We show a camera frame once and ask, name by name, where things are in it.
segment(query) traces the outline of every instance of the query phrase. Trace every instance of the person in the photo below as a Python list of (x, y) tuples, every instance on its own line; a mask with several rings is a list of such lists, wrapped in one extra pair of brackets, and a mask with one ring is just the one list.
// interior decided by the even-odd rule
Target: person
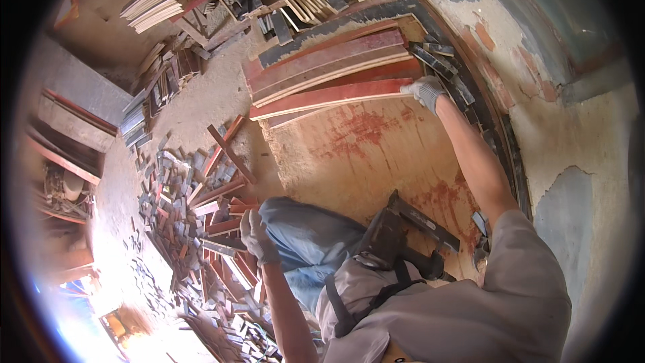
[[(354, 220), (270, 198), (259, 212), (243, 216), (241, 235), (258, 258), (283, 357), (289, 363), (318, 360), (298, 300), (318, 319), (325, 362), (559, 360), (571, 317), (564, 275), (519, 210), (499, 161), (436, 77), (402, 86), (401, 92), (414, 94), (439, 117), (468, 187), (488, 216), (492, 249), (483, 286), (464, 279), (431, 287), (405, 262), (412, 284), (337, 336), (337, 315), (346, 317), (335, 311), (334, 294), (355, 315), (384, 286), (400, 282), (397, 272), (369, 270), (351, 258), (365, 230)], [(331, 288), (325, 285), (328, 275)]]

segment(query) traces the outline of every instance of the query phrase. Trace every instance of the knee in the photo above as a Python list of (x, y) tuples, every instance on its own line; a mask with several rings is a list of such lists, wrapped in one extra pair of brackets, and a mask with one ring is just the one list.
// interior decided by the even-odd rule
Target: knee
[(273, 197), (265, 200), (258, 213), (262, 217), (262, 222), (269, 224), (276, 215), (284, 212), (285, 208), (291, 207), (297, 202), (289, 197)]

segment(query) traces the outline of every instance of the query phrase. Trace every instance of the nail gun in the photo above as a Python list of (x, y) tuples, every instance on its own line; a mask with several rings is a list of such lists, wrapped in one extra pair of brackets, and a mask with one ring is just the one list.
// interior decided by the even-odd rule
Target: nail gun
[[(430, 256), (407, 246), (407, 232), (403, 228), (403, 219), (413, 223), (425, 235), (437, 240), (437, 247)], [(455, 282), (456, 279), (444, 271), (444, 260), (438, 252), (441, 247), (458, 253), (459, 239), (401, 199), (399, 191), (394, 190), (388, 205), (370, 222), (353, 258), (369, 269), (391, 271), (394, 261), (400, 257), (414, 264), (425, 279)]]

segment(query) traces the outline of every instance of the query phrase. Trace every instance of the hand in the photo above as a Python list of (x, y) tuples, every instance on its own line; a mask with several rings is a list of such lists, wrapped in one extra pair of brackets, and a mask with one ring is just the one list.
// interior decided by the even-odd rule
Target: hand
[(246, 210), (240, 222), (242, 243), (248, 252), (257, 257), (257, 265), (262, 266), (268, 262), (281, 262), (278, 250), (271, 238), (266, 234), (266, 224), (257, 210)]
[(446, 90), (436, 76), (425, 76), (412, 84), (402, 85), (399, 91), (403, 94), (414, 94), (415, 100), (430, 109), (434, 115), (437, 115), (435, 110), (437, 98), (441, 94), (446, 94)]

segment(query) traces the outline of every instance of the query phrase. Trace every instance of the strap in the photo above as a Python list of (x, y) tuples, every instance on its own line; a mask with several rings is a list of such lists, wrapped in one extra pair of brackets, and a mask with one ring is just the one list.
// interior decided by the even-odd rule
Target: strap
[(423, 279), (410, 280), (410, 273), (407, 271), (407, 266), (402, 258), (397, 258), (394, 261), (394, 271), (399, 282), (382, 287), (379, 294), (370, 300), (370, 304), (365, 309), (354, 314), (351, 314), (343, 304), (341, 296), (338, 294), (338, 289), (336, 289), (334, 275), (328, 275), (327, 278), (325, 278), (327, 297), (329, 298), (329, 302), (332, 304), (336, 318), (338, 318), (338, 323), (336, 323), (336, 326), (334, 327), (335, 336), (337, 338), (342, 338), (349, 334), (351, 330), (358, 325), (360, 320), (367, 317), (372, 310), (381, 307), (383, 303), (385, 303), (394, 294), (407, 289), (413, 284), (426, 282)]
[(336, 282), (334, 281), (334, 274), (329, 274), (325, 278), (325, 286), (327, 287), (327, 297), (329, 298), (329, 303), (332, 304), (338, 323), (334, 327), (336, 337), (342, 337), (351, 332), (356, 324), (359, 322), (354, 318), (350, 311), (347, 310), (347, 307), (343, 304), (341, 296), (338, 294), (338, 289), (336, 288)]

